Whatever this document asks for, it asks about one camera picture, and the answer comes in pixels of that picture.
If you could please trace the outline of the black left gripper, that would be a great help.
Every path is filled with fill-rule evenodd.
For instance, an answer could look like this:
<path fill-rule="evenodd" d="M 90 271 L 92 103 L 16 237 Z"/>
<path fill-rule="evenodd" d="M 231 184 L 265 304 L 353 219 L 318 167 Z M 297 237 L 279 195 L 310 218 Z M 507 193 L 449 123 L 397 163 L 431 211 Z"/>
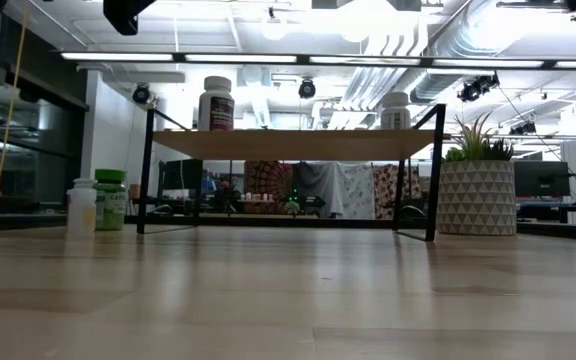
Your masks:
<path fill-rule="evenodd" d="M 104 0 L 103 14 L 123 36 L 138 34 L 138 16 L 156 0 Z"/>

